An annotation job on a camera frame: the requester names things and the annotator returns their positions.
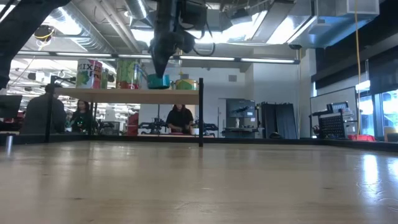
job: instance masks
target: window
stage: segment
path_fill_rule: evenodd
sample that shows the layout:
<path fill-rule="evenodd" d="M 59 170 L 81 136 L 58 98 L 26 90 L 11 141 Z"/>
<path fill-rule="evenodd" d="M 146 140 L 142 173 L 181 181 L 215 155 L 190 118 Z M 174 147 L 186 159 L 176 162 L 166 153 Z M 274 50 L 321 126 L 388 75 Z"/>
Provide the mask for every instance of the window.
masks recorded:
<path fill-rule="evenodd" d="M 361 133 L 374 136 L 373 102 L 372 96 L 361 97 Z"/>
<path fill-rule="evenodd" d="M 398 90 L 382 94 L 382 117 L 384 135 L 396 133 L 398 130 Z"/>

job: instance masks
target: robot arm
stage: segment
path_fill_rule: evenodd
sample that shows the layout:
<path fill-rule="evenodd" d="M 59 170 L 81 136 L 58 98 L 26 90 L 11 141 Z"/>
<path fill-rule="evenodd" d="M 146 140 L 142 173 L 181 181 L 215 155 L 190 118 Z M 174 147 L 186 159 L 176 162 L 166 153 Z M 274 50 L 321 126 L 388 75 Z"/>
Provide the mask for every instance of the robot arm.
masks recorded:
<path fill-rule="evenodd" d="M 204 34 L 207 7 L 205 2 L 195 0 L 158 0 L 155 34 L 150 44 L 150 54 L 156 74 L 163 77 L 169 58 L 177 48 L 189 53 L 195 45 L 195 37 L 181 26 L 180 21 L 192 25 L 192 29 Z"/>
<path fill-rule="evenodd" d="M 70 0 L 21 0 L 0 22 L 0 88 L 9 81 L 11 60 L 54 9 Z"/>

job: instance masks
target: woman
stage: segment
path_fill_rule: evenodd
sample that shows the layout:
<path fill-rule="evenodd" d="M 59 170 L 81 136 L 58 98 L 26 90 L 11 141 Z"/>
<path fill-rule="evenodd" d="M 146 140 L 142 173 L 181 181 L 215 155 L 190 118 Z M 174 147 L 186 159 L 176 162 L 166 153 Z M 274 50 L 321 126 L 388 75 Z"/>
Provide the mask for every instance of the woman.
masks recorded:
<path fill-rule="evenodd" d="M 174 105 L 170 111 L 166 123 L 172 130 L 172 133 L 191 134 L 193 116 L 185 105 Z"/>
<path fill-rule="evenodd" d="M 77 101 L 77 109 L 71 119 L 72 131 L 78 133 L 87 131 L 91 119 L 89 104 L 83 100 Z"/>

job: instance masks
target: dark jacket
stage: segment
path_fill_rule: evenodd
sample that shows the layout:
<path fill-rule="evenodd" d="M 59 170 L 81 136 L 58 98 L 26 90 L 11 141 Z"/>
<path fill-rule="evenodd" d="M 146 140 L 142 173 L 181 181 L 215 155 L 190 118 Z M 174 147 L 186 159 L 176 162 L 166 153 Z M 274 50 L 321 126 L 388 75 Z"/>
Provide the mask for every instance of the dark jacket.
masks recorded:
<path fill-rule="evenodd" d="M 24 125 L 20 131 L 21 134 L 45 134 L 48 100 L 48 94 L 31 99 L 26 108 Z M 63 103 L 54 98 L 50 132 L 64 132 L 66 118 L 67 114 L 64 111 Z"/>
<path fill-rule="evenodd" d="M 182 128 L 182 133 L 190 134 L 189 130 L 185 129 L 185 126 L 189 125 L 191 121 L 193 121 L 192 112 L 185 108 L 181 111 L 170 111 L 166 123 Z"/>
<path fill-rule="evenodd" d="M 90 121 L 93 122 L 93 124 L 94 124 L 93 117 L 92 116 L 90 117 L 89 111 L 87 111 L 86 113 L 81 113 L 79 111 L 75 111 L 72 115 L 71 121 L 73 121 L 72 131 L 78 132 L 78 133 L 83 132 L 83 131 L 88 131 L 87 128 L 88 128 Z"/>

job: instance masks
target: metal shelf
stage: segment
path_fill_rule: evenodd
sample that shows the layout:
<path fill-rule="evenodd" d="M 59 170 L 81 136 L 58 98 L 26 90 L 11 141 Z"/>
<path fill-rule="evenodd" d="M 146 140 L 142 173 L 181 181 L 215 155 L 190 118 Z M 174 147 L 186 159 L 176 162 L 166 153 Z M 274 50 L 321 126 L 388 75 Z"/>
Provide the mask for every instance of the metal shelf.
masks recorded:
<path fill-rule="evenodd" d="M 198 105 L 197 90 L 127 90 L 56 88 L 60 95 L 96 103 L 142 103 Z"/>

